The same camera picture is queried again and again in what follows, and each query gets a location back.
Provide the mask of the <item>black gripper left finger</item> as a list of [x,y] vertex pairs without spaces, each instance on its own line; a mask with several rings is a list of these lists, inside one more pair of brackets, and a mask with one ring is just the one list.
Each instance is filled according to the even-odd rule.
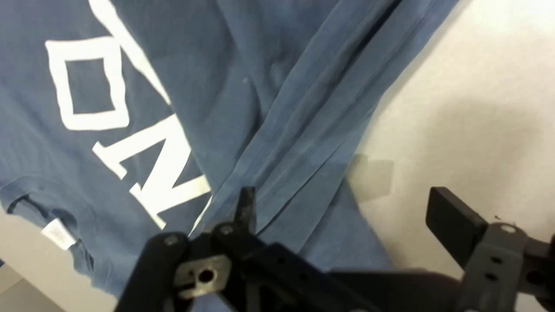
[[115,312],[190,312],[216,295],[235,312],[372,312],[372,303],[280,243],[254,234],[256,189],[244,187],[231,222],[188,239],[153,236]]

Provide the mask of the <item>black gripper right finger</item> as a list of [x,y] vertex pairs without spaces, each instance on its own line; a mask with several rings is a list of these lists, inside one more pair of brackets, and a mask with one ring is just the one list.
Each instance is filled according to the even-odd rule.
[[426,224],[464,269],[455,312],[516,312],[519,295],[555,312],[555,239],[488,222],[448,187],[431,189]]

